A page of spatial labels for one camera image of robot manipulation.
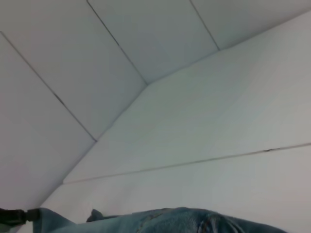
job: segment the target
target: blue denim fabric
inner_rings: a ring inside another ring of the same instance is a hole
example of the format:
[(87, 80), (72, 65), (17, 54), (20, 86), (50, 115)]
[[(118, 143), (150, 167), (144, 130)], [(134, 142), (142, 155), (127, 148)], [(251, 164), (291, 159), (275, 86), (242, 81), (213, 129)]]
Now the blue denim fabric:
[(75, 224), (48, 209), (40, 212), (34, 233), (285, 233), (202, 209), (161, 209), (109, 217), (94, 210), (89, 222), (83, 224)]

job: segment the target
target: black object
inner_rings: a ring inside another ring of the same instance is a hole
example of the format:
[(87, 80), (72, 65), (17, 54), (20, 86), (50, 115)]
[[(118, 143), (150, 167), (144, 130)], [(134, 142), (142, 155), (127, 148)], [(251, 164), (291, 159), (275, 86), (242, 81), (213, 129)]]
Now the black object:
[(40, 218), (39, 209), (4, 210), (0, 208), (0, 233), (7, 232), (13, 227), (24, 225), (26, 221), (32, 222)]

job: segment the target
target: panel seam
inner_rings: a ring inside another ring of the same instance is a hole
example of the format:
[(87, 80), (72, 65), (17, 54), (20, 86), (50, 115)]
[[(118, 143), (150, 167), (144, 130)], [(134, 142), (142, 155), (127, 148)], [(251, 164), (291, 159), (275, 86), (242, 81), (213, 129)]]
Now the panel seam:
[(78, 122), (78, 124), (84, 129), (84, 131), (95, 141), (97, 139), (93, 137), (93, 135), (87, 130), (87, 128), (81, 123), (81, 121), (72, 113), (72, 111), (65, 105), (65, 103), (61, 100), (61, 98), (52, 90), (52, 88), (43, 80), (43, 78), (39, 75), (39, 73), (35, 70), (35, 68), (27, 61), (27, 59), (20, 53), (20, 51), (16, 48), (16, 46), (10, 41), (10, 39), (6, 36), (6, 34), (0, 31), (0, 34), (4, 37), (4, 39), (11, 45), (11, 47), (18, 53), (18, 55), (22, 58), (22, 60), (28, 65), (28, 67), (35, 73), (35, 75), (44, 83), (44, 85), (52, 92), (52, 94), (57, 98), (57, 100), (64, 106), (64, 108), (70, 113), (70, 115)]
[(205, 27), (207, 33), (208, 33), (209, 36), (212, 38), (212, 40), (213, 40), (213, 42), (214, 42), (216, 48), (218, 49), (218, 51), (220, 51), (220, 48), (219, 48), (218, 44), (216, 43), (215, 38), (213, 37), (212, 33), (211, 33), (210, 30), (208, 29), (206, 23), (204, 23), (204, 21), (203, 21), (201, 15), (200, 15), (198, 9), (196, 9), (196, 7), (195, 7), (194, 3), (192, 2), (192, 0), (189, 0), (189, 2), (190, 2), (190, 4), (192, 5), (192, 7), (194, 8), (194, 10), (195, 10), (196, 14), (198, 15), (199, 19), (201, 20), (202, 24), (204, 25), (204, 27)]
[(134, 65), (134, 63), (132, 62), (132, 60), (130, 59), (130, 57), (126, 54), (126, 52), (123, 50), (123, 48), (121, 47), (121, 45), (118, 43), (118, 41), (116, 40), (116, 38), (113, 36), (113, 34), (111, 33), (111, 31), (107, 28), (107, 26), (105, 25), (104, 21), (100, 18), (100, 16), (97, 14), (97, 12), (95, 11), (95, 9), (93, 8), (92, 4), (89, 2), (89, 0), (86, 0), (87, 4), (89, 5), (89, 7), (91, 8), (91, 10), (93, 11), (93, 13), (95, 14), (95, 16), (99, 19), (99, 21), (102, 23), (102, 25), (106, 28), (107, 32), (110, 34), (110, 36), (113, 38), (113, 40), (116, 42), (116, 44), (118, 45), (118, 47), (120, 48), (120, 50), (122, 51), (122, 53), (124, 54), (124, 56), (126, 57), (126, 59), (131, 63), (131, 65), (134, 67), (134, 69), (136, 70), (136, 72), (139, 74), (139, 76), (141, 77), (141, 79), (145, 82), (146, 86), (148, 85), (147, 81), (144, 79), (144, 77), (142, 76), (142, 74), (140, 73), (140, 71), (137, 69), (137, 67)]
[(207, 162), (219, 161), (219, 160), (225, 160), (225, 159), (235, 159), (235, 158), (252, 156), (252, 155), (256, 156), (256, 155), (260, 155), (260, 154), (273, 153), (274, 151), (279, 151), (279, 150), (290, 150), (290, 149), (309, 147), (309, 146), (311, 146), (311, 143), (299, 144), (299, 145), (288, 146), (288, 147), (272, 148), (272, 149), (268, 149), (268, 150), (259, 150), (259, 151), (243, 153), (243, 154), (227, 155), (227, 156), (222, 156), (222, 157), (202, 159), (202, 160), (180, 163), (180, 164), (174, 164), (174, 165), (168, 165), (168, 166), (147, 168), (147, 169), (142, 169), (142, 170), (138, 170), (138, 171), (128, 171), (128, 172), (111, 174), (111, 175), (103, 175), (103, 176), (98, 176), (98, 177), (79, 179), (76, 181), (65, 182), (64, 184), (80, 183), (80, 182), (85, 182), (85, 181), (98, 180), (98, 179), (102, 179), (102, 178), (131, 175), (131, 174), (137, 174), (137, 173), (148, 172), (148, 171), (162, 170), (162, 169), (168, 169), (168, 168), (173, 168), (173, 167), (181, 167), (181, 166), (187, 166), (187, 165), (199, 164), (199, 163), (207, 163)]

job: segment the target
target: white wall panel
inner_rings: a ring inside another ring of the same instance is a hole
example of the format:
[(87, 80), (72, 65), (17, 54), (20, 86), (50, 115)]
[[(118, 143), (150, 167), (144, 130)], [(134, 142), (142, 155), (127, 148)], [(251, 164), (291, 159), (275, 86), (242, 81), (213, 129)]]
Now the white wall panel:
[(0, 28), (95, 138), (145, 87), (85, 0), (3, 0)]
[(147, 82), (217, 51), (189, 0), (90, 4)]
[[(43, 204), (83, 223), (92, 208), (123, 215), (160, 208), (203, 208), (310, 232), (311, 148), (297, 148), (65, 184)], [(19, 233), (31, 233), (31, 225)]]
[(311, 10), (311, 0), (191, 1), (221, 49)]
[(0, 207), (37, 207), (93, 143), (0, 34)]
[(65, 182), (311, 142), (311, 12), (149, 85)]

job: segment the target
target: white wall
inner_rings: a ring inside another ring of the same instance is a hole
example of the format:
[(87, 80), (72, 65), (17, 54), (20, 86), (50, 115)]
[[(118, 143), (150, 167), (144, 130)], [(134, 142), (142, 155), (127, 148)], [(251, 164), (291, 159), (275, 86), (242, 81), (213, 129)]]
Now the white wall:
[[(307, 233), (310, 153), (310, 147), (280, 150), (65, 184), (43, 207), (83, 223), (92, 207), (104, 215), (123, 215), (186, 206)], [(31, 224), (19, 231), (31, 232)]]
[(0, 208), (34, 208), (94, 141), (2, 34), (0, 77)]
[(85, 0), (2, 0), (0, 29), (96, 139), (145, 87)]

